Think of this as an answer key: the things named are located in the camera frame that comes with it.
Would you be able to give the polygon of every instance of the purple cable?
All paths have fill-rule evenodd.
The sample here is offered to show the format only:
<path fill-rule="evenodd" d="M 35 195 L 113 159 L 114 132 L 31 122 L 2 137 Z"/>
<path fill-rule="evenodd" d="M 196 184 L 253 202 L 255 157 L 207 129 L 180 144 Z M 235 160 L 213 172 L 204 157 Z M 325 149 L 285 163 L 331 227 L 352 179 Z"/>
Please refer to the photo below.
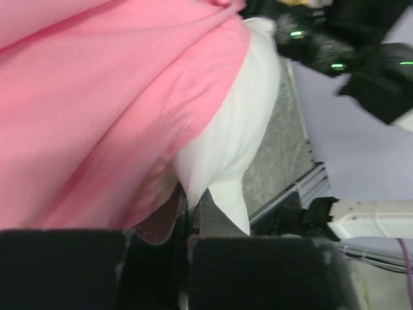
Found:
<path fill-rule="evenodd" d="M 412 257 L 408 252 L 407 245 L 403 239 L 397 239 L 400 244 L 401 252 L 406 261 L 406 275 L 407 275 L 407 287 L 408 287 L 408 300 L 410 302 L 410 308 L 413 310 L 413 276 L 412 276 Z"/>

